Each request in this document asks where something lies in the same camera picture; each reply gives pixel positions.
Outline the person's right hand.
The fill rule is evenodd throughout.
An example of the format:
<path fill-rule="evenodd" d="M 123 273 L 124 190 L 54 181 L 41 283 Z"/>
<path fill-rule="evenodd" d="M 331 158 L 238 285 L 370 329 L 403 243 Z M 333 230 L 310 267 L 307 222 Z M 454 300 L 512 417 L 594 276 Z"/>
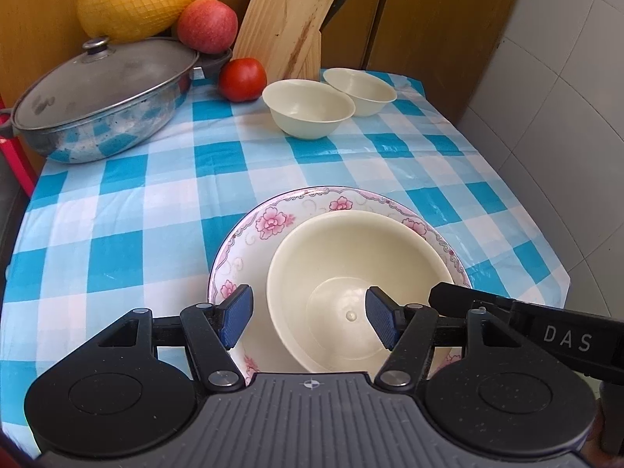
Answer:
<path fill-rule="evenodd" d="M 585 445 L 582 448 L 583 455 L 594 467 L 602 467 L 611 459 L 611 456 L 608 453 L 605 453 L 601 447 L 602 431 L 603 415 L 599 412 L 593 421 L 591 431 L 587 437 Z"/>

